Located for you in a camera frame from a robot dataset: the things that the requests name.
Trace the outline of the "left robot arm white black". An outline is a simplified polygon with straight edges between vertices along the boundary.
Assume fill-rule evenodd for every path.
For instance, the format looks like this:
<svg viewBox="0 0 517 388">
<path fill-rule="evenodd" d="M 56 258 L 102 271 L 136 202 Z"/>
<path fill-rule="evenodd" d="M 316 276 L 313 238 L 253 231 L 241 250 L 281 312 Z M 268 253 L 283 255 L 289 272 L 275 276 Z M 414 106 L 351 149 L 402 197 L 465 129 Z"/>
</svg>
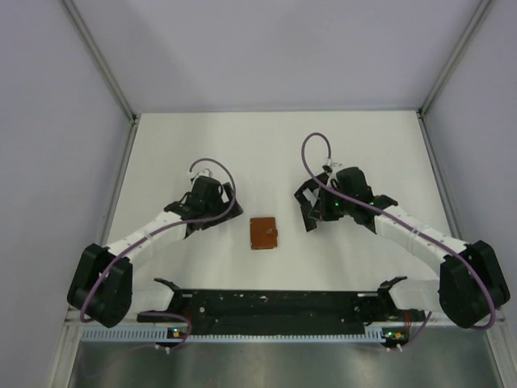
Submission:
<svg viewBox="0 0 517 388">
<path fill-rule="evenodd" d="M 153 220 L 130 235 L 84 249 L 69 287 L 67 302 L 80 311 L 82 322 L 111 328 L 129 314 L 157 311 L 177 319 L 183 301 L 168 280 L 137 280 L 135 275 L 167 247 L 195 232 L 217 226 L 243 213 L 234 182 L 208 175 L 193 179 L 180 200 L 168 204 Z"/>
</svg>

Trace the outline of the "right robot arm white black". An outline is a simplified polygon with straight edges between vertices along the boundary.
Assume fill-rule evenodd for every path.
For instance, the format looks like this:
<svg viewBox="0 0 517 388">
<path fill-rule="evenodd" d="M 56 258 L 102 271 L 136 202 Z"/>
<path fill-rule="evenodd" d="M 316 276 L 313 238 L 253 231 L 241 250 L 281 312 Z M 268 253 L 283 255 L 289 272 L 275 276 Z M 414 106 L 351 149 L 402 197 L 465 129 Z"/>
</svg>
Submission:
<svg viewBox="0 0 517 388">
<path fill-rule="evenodd" d="M 497 256 L 484 241 L 468 243 L 443 234 L 406 212 L 393 198 L 374 195 L 357 167 L 327 164 L 317 177 L 321 218 L 348 216 L 375 235 L 419 259 L 433 280 L 400 276 L 384 284 L 377 299 L 379 314 L 394 320 L 406 310 L 443 313 L 458 327 L 488 329 L 497 310 L 510 300 Z"/>
</svg>

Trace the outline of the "brown leather card holder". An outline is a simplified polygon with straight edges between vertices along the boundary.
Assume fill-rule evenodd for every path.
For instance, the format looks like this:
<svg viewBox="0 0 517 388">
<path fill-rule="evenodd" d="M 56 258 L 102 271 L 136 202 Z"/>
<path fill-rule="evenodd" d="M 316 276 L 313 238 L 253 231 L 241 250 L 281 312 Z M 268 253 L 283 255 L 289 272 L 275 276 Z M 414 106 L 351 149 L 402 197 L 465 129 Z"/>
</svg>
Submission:
<svg viewBox="0 0 517 388">
<path fill-rule="evenodd" d="M 268 250 L 278 247 L 278 229 L 274 217 L 250 219 L 250 247 L 252 250 Z"/>
</svg>

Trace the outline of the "black card rack box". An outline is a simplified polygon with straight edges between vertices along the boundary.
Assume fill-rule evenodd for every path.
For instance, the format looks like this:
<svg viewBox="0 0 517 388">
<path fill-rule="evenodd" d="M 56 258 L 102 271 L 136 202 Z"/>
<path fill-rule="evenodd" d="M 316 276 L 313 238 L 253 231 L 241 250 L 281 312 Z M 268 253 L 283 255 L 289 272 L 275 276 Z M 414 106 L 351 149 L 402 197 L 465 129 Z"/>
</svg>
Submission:
<svg viewBox="0 0 517 388">
<path fill-rule="evenodd" d="M 317 229 L 318 222 L 326 221 L 330 215 L 329 193 L 314 179 L 305 181 L 296 190 L 294 197 L 300 206 L 306 232 Z"/>
</svg>

